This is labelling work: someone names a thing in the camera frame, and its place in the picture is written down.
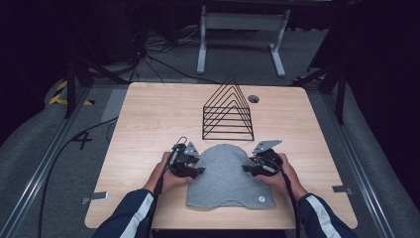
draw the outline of wooden tabletop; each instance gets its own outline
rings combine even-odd
[[[241,147],[249,155],[259,141],[281,139],[274,147],[296,169],[303,186],[323,197],[350,227],[358,224],[344,192],[330,151],[306,92],[297,87],[241,86],[245,95],[260,102],[249,103],[255,140],[202,140],[203,106],[218,85],[178,83],[132,83],[96,184],[95,192],[108,191],[108,199],[91,201],[85,224],[96,228],[108,218],[124,195],[141,188],[163,152],[182,136],[199,153],[217,144]],[[187,186],[176,187],[159,197],[155,229],[292,229],[293,209],[288,198],[273,191],[276,207],[251,210],[221,207],[212,210],[185,205]]]

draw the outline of metal rail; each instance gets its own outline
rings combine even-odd
[[[377,199],[376,193],[368,180],[368,176],[365,173],[365,170],[361,164],[361,161],[358,157],[358,154],[355,151],[355,148],[352,145],[352,142],[347,134],[346,128],[343,125],[340,125],[336,115],[335,115],[335,105],[332,98],[329,95],[323,94],[322,99],[327,106],[327,111],[334,122],[334,126],[339,133],[346,151],[350,158],[350,167],[352,172],[355,175],[356,181],[361,189],[362,195],[369,209],[370,215],[373,218],[373,222],[379,232],[380,237],[383,238],[393,238],[395,237],[392,229],[389,225],[388,220],[386,219],[385,214],[383,213],[382,207]]]
[[[15,205],[15,208],[13,209],[5,225],[0,231],[0,238],[13,237],[18,230],[39,190],[43,186],[44,181],[47,178],[47,174],[53,165],[53,159],[59,151],[60,146],[62,145],[62,141],[65,138],[71,123],[74,121],[77,112],[83,105],[84,101],[87,99],[89,92],[90,88],[82,87],[79,89],[79,95],[76,100],[76,108],[68,117],[68,119],[64,119],[59,126],[52,140],[52,143],[44,154],[40,164],[38,165],[27,186],[25,187],[21,198]]]

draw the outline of dark background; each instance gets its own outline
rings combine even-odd
[[[0,145],[44,109],[46,93],[64,76],[69,43],[78,54],[101,64],[129,61],[136,52],[131,44],[134,33],[152,28],[173,40],[176,30],[197,24],[200,16],[199,6],[167,5],[158,10],[137,5],[140,17],[133,20],[127,5],[118,1],[66,2],[0,2]],[[358,14],[294,11],[289,27],[330,29],[312,66],[347,63],[348,83],[367,123],[420,207],[420,9],[414,2],[366,0],[366,10]]]

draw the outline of white stripe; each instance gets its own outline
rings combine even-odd
[[[152,202],[154,202],[154,197],[148,193],[139,210],[134,214],[129,225],[120,237],[133,238],[136,235],[137,227],[139,227],[140,222],[145,219],[149,209],[151,208]]]
[[[308,196],[306,200],[309,201],[314,208],[324,234],[328,238],[341,238],[339,232],[337,232],[336,228],[331,224],[331,218],[321,202],[314,195]]]

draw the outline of dark jacket sleeve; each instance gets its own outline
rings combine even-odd
[[[153,214],[154,208],[155,200],[148,190],[131,191],[92,237],[147,237],[147,217]]]
[[[299,199],[297,206],[299,220],[308,237],[357,237],[321,197],[306,194]]]

